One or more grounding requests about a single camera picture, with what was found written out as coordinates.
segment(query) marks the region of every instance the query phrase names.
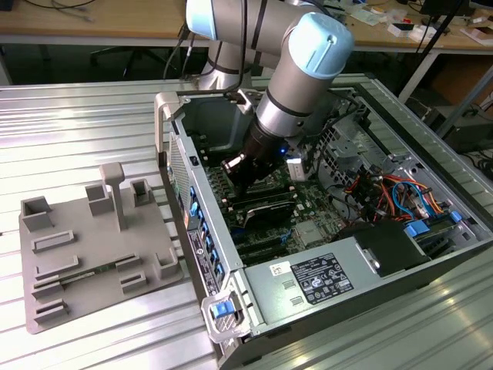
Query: robotic arm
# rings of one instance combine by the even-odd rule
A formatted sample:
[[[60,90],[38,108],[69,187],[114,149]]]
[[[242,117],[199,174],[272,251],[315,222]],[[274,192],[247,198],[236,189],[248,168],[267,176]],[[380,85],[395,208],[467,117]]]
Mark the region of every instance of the robotic arm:
[[[272,173],[287,152],[286,138],[302,130],[319,98],[342,71],[354,39],[338,21],[312,7],[277,0],[248,1],[246,45],[254,59],[279,63],[243,139],[243,148],[223,168],[245,190]],[[239,0],[188,0],[190,30],[212,40],[239,45]]]

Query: wooden desk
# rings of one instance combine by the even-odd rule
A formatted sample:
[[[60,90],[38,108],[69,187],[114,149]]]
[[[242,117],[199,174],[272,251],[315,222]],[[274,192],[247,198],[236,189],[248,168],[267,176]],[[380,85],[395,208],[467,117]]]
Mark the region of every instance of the wooden desk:
[[[426,15],[419,14],[409,6],[399,4],[395,0],[390,0],[387,4],[380,5],[380,7],[385,10],[403,9],[407,11],[406,18],[409,18],[414,24],[418,25],[420,25],[421,20],[426,17]],[[346,23],[349,30],[353,32],[357,50],[364,49],[365,47],[385,47],[399,49],[401,52],[405,52],[405,49],[414,52],[419,45],[418,42],[415,42],[412,39],[392,35],[387,31],[387,23],[370,26],[350,16],[347,17]],[[464,35],[461,32],[461,29],[465,28],[465,25],[450,25],[449,28],[451,31],[447,35],[442,35],[440,37],[434,46],[435,49],[452,52],[461,51],[461,54],[465,54],[466,50],[471,50],[472,52],[493,53],[491,47],[488,48],[487,46],[483,46]]]
[[[51,5],[48,0],[32,1]],[[0,35],[176,39],[185,20],[185,0],[96,0],[86,8],[71,12],[87,14],[93,22],[15,0],[11,12],[0,12]]]
[[[50,4],[49,0],[33,1]],[[185,0],[96,0],[86,7],[87,15],[94,22],[86,22],[53,9],[43,9],[16,0],[12,12],[0,12],[0,45],[174,46],[185,18]],[[381,7],[403,8],[407,11],[408,18],[415,23],[420,23],[423,17],[395,0],[390,0]],[[346,23],[353,32],[356,51],[414,52],[418,47],[417,42],[393,36],[387,31],[386,23],[371,27],[350,16]],[[493,54],[492,48],[468,38],[460,32],[461,28],[463,27],[453,25],[451,33],[440,38],[399,96],[402,101],[409,97],[439,54]],[[197,39],[194,45],[207,46],[208,41]],[[188,46],[188,42],[184,42],[182,46]]]

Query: gray plastic tray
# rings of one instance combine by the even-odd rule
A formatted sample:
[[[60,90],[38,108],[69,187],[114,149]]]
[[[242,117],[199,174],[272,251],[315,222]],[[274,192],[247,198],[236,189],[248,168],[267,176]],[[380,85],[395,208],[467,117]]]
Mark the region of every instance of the gray plastic tray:
[[[89,199],[66,203],[49,205],[44,197],[22,201],[22,276],[31,334],[183,277],[145,180],[121,190],[125,228],[104,185],[87,187],[86,192]]]

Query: aluminum profile table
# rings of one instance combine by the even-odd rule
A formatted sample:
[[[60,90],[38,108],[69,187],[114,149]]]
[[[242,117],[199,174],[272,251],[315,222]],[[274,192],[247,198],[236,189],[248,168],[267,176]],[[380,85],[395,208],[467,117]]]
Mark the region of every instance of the aluminum profile table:
[[[336,80],[354,81],[372,88],[414,132],[416,117],[377,81],[363,75]],[[257,86],[266,83],[254,80]],[[178,88],[189,86],[150,81],[0,90],[0,368],[216,368],[188,275],[172,287],[41,334],[25,330],[17,232],[21,199],[38,194],[49,202],[83,197],[84,186],[99,179],[99,164],[118,160],[128,180],[149,181],[164,223],[176,236],[155,163],[153,99],[158,92]],[[432,133],[414,135],[423,136],[433,150]],[[392,138],[380,139],[398,150]],[[493,211],[486,181],[471,179],[470,167],[452,152],[434,155]],[[176,250],[181,256],[178,240]],[[491,307],[493,251],[487,251],[419,291],[293,343],[246,369],[493,368]]]

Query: barcode sticker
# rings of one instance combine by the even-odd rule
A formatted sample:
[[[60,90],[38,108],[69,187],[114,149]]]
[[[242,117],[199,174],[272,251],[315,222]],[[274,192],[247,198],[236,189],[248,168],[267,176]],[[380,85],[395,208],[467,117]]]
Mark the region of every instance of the barcode sticker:
[[[273,276],[286,274],[287,272],[291,272],[291,264],[289,261],[281,262],[280,264],[271,264],[269,266],[270,271],[272,271]]]

